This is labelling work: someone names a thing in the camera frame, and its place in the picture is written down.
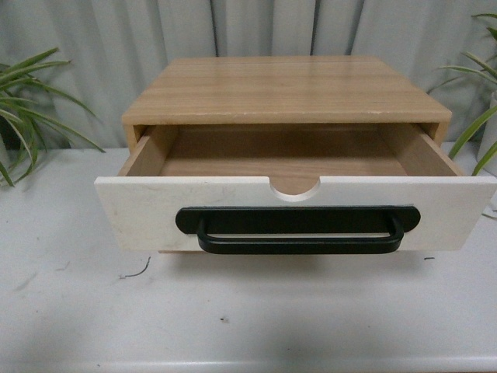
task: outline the curtain fold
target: curtain fold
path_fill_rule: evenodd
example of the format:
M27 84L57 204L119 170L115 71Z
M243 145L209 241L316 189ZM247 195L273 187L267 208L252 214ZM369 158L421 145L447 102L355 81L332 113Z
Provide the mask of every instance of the curtain fold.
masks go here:
M446 77L442 64L495 53L478 12L493 0L4 0L0 61L59 47L72 66L51 74L96 118L62 99L44 110L104 147L125 146L120 116L175 58L370 54L427 90ZM433 96L454 112L449 140L485 109L488 87L467 79ZM75 148L53 136L53 147Z

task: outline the black drawer handle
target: black drawer handle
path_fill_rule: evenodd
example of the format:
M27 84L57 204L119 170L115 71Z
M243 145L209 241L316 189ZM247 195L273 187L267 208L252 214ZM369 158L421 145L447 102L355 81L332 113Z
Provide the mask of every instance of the black drawer handle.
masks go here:
M215 254L383 254L397 250L420 218L413 206L186 207L176 215L176 225L186 234L197 234L200 247ZM291 236L336 233L371 236ZM247 237L254 234L289 236Z

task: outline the wooden top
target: wooden top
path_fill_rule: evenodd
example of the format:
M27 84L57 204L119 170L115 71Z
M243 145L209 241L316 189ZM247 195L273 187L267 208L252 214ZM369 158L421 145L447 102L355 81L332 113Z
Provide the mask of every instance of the wooden top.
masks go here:
M123 123L438 123L450 115L373 57L196 58L173 61Z

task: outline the desk organizer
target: desk organizer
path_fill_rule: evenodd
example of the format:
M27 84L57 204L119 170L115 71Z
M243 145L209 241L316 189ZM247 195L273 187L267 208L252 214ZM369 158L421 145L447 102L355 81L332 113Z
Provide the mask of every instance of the desk organizer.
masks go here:
M371 57L173 61L96 189L123 249L459 249L495 192L439 146L451 113Z

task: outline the white drawer front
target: white drawer front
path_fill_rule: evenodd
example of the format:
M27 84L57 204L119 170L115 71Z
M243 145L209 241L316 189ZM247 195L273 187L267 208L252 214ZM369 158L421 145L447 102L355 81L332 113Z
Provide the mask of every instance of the white drawer front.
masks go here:
M323 176L297 196L257 177L99 177L96 189L123 249L199 252L175 218L183 207L414 205L419 225L399 250L460 249L497 182L492 177Z

